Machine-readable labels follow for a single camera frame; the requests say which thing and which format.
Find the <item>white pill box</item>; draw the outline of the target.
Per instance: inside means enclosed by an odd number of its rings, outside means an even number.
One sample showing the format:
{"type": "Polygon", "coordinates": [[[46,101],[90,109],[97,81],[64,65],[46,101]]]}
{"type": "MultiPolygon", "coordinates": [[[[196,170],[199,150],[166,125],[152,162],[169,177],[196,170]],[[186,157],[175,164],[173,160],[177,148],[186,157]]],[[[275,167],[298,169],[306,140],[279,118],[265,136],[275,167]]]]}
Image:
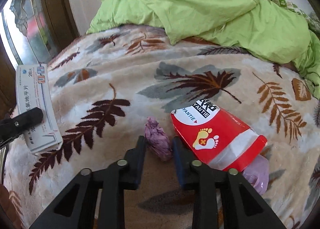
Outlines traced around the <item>white pill box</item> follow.
{"type": "Polygon", "coordinates": [[[59,150],[62,136],[53,111],[46,64],[19,65],[16,70],[18,113],[28,113],[32,123],[24,139],[32,153],[59,150]]]}

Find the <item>red foot patch pouch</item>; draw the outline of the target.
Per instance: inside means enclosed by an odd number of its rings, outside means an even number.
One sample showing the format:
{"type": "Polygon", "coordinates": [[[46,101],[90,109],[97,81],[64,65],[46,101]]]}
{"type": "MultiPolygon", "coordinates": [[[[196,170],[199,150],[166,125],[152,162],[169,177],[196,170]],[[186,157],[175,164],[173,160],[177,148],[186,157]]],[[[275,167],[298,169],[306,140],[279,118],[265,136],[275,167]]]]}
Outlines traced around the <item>red foot patch pouch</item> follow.
{"type": "Polygon", "coordinates": [[[171,120],[195,156],[213,169],[242,172],[267,144],[265,136],[207,99],[173,110],[171,120]]]}

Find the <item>purple paper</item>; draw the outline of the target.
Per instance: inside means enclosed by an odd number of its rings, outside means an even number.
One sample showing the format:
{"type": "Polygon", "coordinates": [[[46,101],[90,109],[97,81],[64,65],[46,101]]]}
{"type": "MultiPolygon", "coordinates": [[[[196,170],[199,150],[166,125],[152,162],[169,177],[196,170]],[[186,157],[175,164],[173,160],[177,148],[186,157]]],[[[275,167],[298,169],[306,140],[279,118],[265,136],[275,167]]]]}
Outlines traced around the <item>purple paper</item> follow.
{"type": "Polygon", "coordinates": [[[147,118],[144,136],[148,141],[150,150],[157,155],[161,161],[165,162],[172,159],[172,142],[154,117],[147,118]]]}

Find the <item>leaf pattern blanket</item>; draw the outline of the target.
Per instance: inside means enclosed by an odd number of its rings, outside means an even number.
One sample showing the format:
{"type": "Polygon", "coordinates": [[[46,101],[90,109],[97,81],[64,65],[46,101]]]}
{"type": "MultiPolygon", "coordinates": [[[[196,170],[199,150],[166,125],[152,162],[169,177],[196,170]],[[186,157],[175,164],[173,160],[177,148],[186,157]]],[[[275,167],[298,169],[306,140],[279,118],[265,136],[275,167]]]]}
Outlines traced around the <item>leaf pattern blanket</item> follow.
{"type": "Polygon", "coordinates": [[[60,133],[57,153],[34,155],[19,137],[4,165],[3,207],[28,228],[83,168],[121,158],[148,117],[174,137],[170,114],[199,99],[223,107],[264,135],[264,200],[287,228],[303,228],[319,199],[319,100],[293,66],[198,38],[171,45],[162,29],[124,26],[72,42],[48,64],[60,133]]]}

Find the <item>stained glass door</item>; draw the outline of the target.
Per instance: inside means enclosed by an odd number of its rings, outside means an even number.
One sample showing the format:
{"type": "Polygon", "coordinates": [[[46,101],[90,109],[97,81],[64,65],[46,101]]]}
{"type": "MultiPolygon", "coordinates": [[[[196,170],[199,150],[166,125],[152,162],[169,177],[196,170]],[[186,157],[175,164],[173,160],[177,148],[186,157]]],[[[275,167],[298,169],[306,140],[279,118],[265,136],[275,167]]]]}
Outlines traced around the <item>stained glass door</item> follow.
{"type": "Polygon", "coordinates": [[[77,37],[69,0],[1,0],[1,57],[13,68],[48,63],[77,37]]]}

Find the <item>green quilt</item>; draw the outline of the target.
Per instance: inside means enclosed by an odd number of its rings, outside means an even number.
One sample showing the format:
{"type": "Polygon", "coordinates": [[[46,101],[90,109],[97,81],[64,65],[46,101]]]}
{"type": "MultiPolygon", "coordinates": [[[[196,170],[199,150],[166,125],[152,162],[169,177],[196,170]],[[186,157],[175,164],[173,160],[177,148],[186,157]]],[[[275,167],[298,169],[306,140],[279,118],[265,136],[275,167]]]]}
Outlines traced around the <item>green quilt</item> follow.
{"type": "Polygon", "coordinates": [[[170,43],[198,37],[259,59],[293,63],[319,97],[319,30],[285,0],[101,0],[89,33],[135,24],[165,30],[170,43]]]}

